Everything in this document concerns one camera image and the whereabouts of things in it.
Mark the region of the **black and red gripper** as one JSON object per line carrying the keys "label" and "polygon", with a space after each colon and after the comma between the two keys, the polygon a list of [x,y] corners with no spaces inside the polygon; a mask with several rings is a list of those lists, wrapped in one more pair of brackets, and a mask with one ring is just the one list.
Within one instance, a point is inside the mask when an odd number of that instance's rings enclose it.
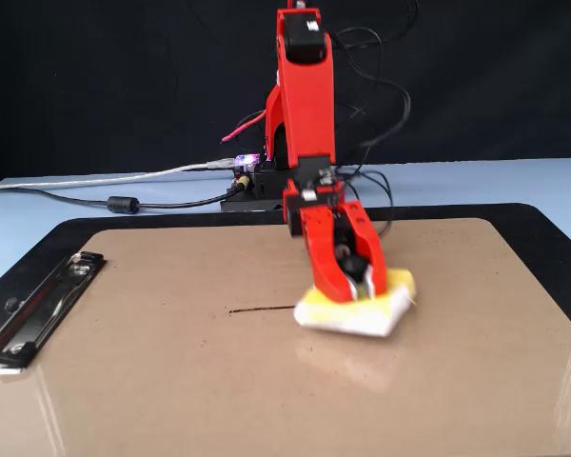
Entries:
{"label": "black and red gripper", "polygon": [[287,186],[284,218],[291,236],[304,238],[314,286],[327,299],[353,300],[346,276],[364,287],[368,299],[386,294],[387,268],[379,234],[359,201],[345,202],[343,186]]}

